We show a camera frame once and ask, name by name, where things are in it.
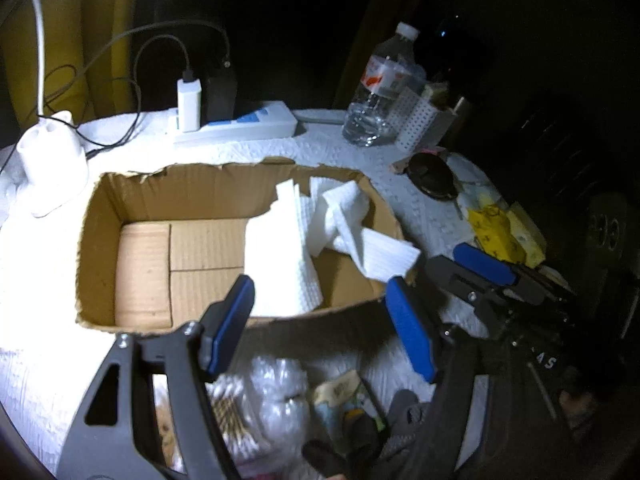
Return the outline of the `black power adapter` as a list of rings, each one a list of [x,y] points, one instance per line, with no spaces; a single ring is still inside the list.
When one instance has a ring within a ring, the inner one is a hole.
[[[232,76],[213,76],[206,79],[204,118],[210,122],[225,122],[234,116],[236,89]]]

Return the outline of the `cotton swab bag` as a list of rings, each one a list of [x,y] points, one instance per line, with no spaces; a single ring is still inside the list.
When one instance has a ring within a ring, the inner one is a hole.
[[[242,476],[276,472],[297,458],[310,425],[308,377],[299,361],[258,356],[245,372],[222,374],[206,390]]]

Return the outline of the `dark grey knit glove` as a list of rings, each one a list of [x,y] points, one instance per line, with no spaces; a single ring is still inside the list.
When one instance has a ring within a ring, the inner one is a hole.
[[[387,412],[387,428],[378,431],[371,416],[358,415],[347,430],[345,456],[314,439],[303,445],[303,458],[326,479],[400,479],[429,409],[430,404],[420,402],[411,390],[398,390]]]

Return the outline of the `yellow wet wipes pack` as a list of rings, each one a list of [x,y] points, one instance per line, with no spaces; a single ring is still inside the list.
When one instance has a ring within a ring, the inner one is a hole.
[[[468,222],[483,252],[500,261],[526,261],[526,252],[511,233],[510,220],[498,205],[469,209]]]

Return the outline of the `white power strip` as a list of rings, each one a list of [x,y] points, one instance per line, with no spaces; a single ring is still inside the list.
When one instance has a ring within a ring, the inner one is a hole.
[[[241,142],[292,138],[298,120],[285,102],[254,104],[249,113],[236,119],[210,122],[198,131],[171,131],[175,142]]]

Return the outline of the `white perforated basket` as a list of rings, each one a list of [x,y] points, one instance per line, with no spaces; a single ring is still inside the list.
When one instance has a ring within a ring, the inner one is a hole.
[[[395,146],[404,153],[434,148],[457,118],[450,107],[436,105],[431,99],[405,87],[387,115],[395,133]]]

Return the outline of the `clear plastic water bottle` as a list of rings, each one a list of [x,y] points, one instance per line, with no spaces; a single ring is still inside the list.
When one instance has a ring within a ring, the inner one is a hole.
[[[395,35],[373,50],[363,70],[342,128],[344,138],[358,146],[387,144],[395,130],[388,115],[405,88],[420,90],[425,70],[414,60],[419,31],[400,22]]]

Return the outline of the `white usb charger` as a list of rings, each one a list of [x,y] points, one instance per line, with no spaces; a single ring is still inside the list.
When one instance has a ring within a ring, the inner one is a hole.
[[[177,81],[178,129],[181,132],[194,132],[201,127],[201,95],[198,79]]]

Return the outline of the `open cardboard box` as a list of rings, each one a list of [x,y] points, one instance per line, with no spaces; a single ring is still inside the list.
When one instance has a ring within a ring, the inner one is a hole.
[[[309,180],[355,181],[369,197],[363,226],[405,240],[393,211],[359,171],[305,167],[286,159],[257,164],[174,165],[150,174],[104,174],[89,200],[78,244],[77,322],[104,332],[160,333],[198,318],[244,273],[245,227],[292,179],[311,199]],[[311,256],[323,301],[312,318],[380,298],[332,249]]]

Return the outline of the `white desk lamp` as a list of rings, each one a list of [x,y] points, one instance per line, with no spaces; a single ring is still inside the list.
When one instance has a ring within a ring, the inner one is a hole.
[[[70,106],[44,116],[44,78],[53,61],[81,70],[79,0],[26,0],[1,26],[1,61],[14,106],[35,107],[21,121],[9,158],[2,162],[1,220],[28,211],[42,217],[62,204],[67,188],[86,172],[86,155],[70,126]]]

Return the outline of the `white embossed paper towel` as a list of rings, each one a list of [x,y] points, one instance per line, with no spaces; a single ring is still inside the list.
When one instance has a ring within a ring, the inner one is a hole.
[[[294,318],[321,306],[318,274],[307,248],[314,204],[292,179],[245,227],[244,273],[255,284],[253,318]]]

